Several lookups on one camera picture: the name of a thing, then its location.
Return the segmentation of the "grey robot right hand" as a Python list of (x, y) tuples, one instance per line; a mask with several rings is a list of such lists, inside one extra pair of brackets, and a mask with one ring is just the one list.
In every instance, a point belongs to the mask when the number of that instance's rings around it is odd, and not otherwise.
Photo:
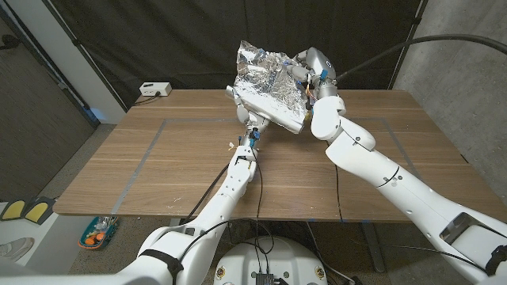
[(331, 61), (316, 47), (301, 51), (287, 65), (288, 73), (299, 82), (306, 82), (314, 87), (316, 100), (337, 96), (336, 71)]

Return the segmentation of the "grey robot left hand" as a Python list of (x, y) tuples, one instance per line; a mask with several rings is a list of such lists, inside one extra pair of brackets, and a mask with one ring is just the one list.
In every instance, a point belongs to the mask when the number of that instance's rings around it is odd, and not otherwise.
[(262, 133), (268, 127), (270, 121), (265, 117), (257, 114), (254, 111), (249, 110), (243, 102), (238, 92), (234, 87), (228, 85), (226, 87), (227, 96), (231, 97), (236, 105), (236, 114), (238, 120), (246, 126), (246, 133), (244, 139), (249, 139), (254, 136), (254, 131)]

